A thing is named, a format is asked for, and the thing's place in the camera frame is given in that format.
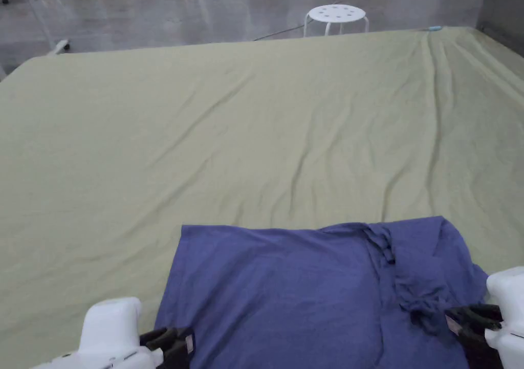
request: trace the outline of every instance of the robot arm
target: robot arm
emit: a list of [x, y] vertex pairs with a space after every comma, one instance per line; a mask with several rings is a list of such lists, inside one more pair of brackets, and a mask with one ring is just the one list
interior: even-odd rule
[[497, 349], [505, 369], [522, 368], [524, 361], [524, 267], [488, 277], [487, 287], [499, 304], [501, 329], [484, 331], [489, 347]]
[[191, 328], [159, 329], [140, 337], [137, 298], [92, 306], [84, 319], [80, 346], [34, 369], [187, 369], [194, 354]]

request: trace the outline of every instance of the wrinkle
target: wrinkle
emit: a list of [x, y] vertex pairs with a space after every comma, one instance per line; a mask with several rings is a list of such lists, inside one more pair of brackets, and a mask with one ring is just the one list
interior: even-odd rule
[[519, 91], [516, 86], [513, 85], [510, 81], [510, 76], [501, 76], [500, 73], [496, 72], [492, 68], [488, 67], [486, 64], [482, 63], [478, 58], [476, 58], [470, 51], [466, 50], [460, 45], [456, 45], [457, 49], [460, 51], [462, 56], [471, 63], [472, 66], [481, 71], [487, 79], [490, 80], [491, 84], [499, 87], [506, 95], [515, 100], [518, 104], [524, 104], [524, 95]]
[[152, 209], [147, 211], [143, 216], [139, 217], [138, 220], [125, 232], [118, 235], [118, 238], [126, 239], [131, 235], [136, 233], [139, 230], [142, 230], [150, 224], [152, 221], [156, 220], [163, 210], [169, 207], [178, 197], [180, 197], [184, 192], [186, 192], [193, 184], [195, 184], [202, 172], [206, 169], [209, 161], [214, 157], [215, 153], [212, 153], [208, 158], [206, 158], [198, 168], [191, 173], [191, 175], [184, 179], [178, 181], [179, 184], [167, 194], [165, 194], [159, 201], [155, 201], [155, 204]]
[[253, 76], [246, 76], [242, 80], [238, 82], [235, 86], [233, 86], [229, 91], [227, 91], [220, 99], [218, 99], [215, 103], [210, 105], [208, 108], [203, 110], [197, 118], [190, 123], [185, 130], [182, 131], [182, 133], [172, 142], [172, 144], [168, 145], [164, 150], [160, 152], [159, 155], [157, 155], [154, 160], [150, 163], [148, 163], [148, 167], [153, 167], [156, 164], [159, 163], [163, 158], [165, 158], [169, 153], [171, 153], [176, 147], [178, 147], [184, 139], [186, 139], [191, 132], [200, 125], [203, 121], [205, 121], [206, 118], [208, 118], [213, 112], [216, 112], [218, 107], [226, 104], [228, 101], [230, 101], [232, 98], [237, 95], [242, 88], [252, 79]]
[[428, 32], [422, 43], [422, 55], [424, 62], [424, 72], [426, 75], [427, 91], [426, 91], [426, 103], [432, 112], [432, 122], [434, 122], [433, 141], [431, 145], [430, 158], [428, 161], [428, 167], [426, 169], [425, 177], [425, 192], [428, 194], [428, 205], [431, 212], [435, 213], [434, 201], [431, 193], [431, 187], [433, 185], [433, 170], [436, 166], [436, 161], [439, 158], [440, 152], [440, 137], [441, 137], [441, 118], [440, 118], [440, 106], [439, 96], [437, 92], [437, 78], [436, 78], [436, 59], [433, 55], [430, 45], [430, 32]]

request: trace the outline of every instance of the blue object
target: blue object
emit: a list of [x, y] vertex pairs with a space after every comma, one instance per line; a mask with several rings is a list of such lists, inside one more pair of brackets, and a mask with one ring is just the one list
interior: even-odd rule
[[155, 327], [194, 327], [192, 369], [467, 369], [442, 311], [482, 302], [486, 277], [442, 217], [183, 226]]

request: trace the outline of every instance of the shiny gray floor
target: shiny gray floor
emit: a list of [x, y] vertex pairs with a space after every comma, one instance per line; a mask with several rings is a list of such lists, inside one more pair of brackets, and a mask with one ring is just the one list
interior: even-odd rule
[[[48, 46], [26, 0], [0, 5], [0, 62], [7, 71]], [[303, 23], [313, 7], [363, 8], [370, 31], [432, 25], [474, 26], [482, 0], [37, 0], [51, 33], [71, 52], [247, 41]], [[364, 23], [346, 26], [361, 32]], [[308, 33], [322, 35], [311, 23]], [[302, 37], [302, 28], [270, 38]]]

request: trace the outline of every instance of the white stand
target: white stand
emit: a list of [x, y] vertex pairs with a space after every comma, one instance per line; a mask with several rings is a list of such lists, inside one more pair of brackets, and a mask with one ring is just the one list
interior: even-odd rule
[[42, 29], [42, 33], [46, 37], [47, 43], [49, 44], [49, 48], [51, 49], [50, 54], [56, 55], [61, 53], [62, 50], [67, 51], [69, 49], [69, 41], [67, 39], [63, 39], [59, 43], [55, 43], [53, 41], [53, 38], [51, 37], [51, 34], [49, 33], [49, 30], [47, 29], [46, 23], [44, 22], [42, 15], [35, 7], [35, 0], [27, 1], [29, 2], [29, 7], [31, 8], [33, 15], [35, 16], [36, 20], [38, 21], [38, 24], [40, 25], [40, 28]]

